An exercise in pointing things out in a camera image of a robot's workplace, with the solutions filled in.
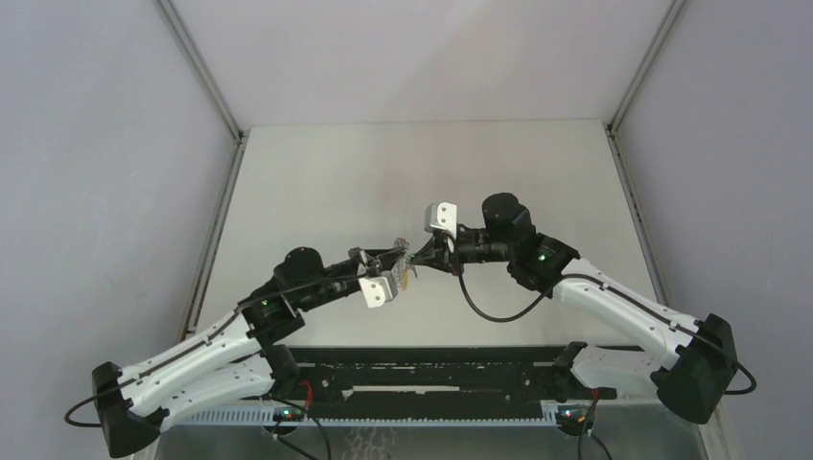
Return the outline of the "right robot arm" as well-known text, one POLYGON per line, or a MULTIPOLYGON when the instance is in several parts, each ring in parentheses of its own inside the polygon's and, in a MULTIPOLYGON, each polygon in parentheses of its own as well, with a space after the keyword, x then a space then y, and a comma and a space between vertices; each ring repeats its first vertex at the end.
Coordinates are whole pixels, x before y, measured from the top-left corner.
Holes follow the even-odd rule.
POLYGON ((425 229, 430 240, 409 256, 461 278, 466 265, 504 263, 520 286, 582 309, 623 334, 638 350, 611 350, 572 342, 557 361, 555 389, 568 399, 589 389, 656 397, 687 422, 708 423, 743 367, 732 327, 724 318, 705 319, 673 310, 612 279, 573 247, 537 231, 530 211, 510 193, 488 196, 484 225, 457 220, 454 204, 432 203, 425 229))

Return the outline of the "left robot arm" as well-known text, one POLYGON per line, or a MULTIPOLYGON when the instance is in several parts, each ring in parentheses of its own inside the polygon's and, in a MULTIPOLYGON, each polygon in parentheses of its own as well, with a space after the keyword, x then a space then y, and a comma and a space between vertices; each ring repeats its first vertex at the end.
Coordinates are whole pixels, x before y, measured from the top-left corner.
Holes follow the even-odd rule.
POLYGON ((176 423, 221 404, 292 397, 302 379, 282 341, 304 327, 304 312, 355 293, 370 308, 391 301, 398 289, 393 270, 406 252, 353 248, 347 260, 326 266, 315 249, 295 248, 268 282, 212 326, 140 363, 98 366, 94 406, 109 455, 132 455, 176 423))

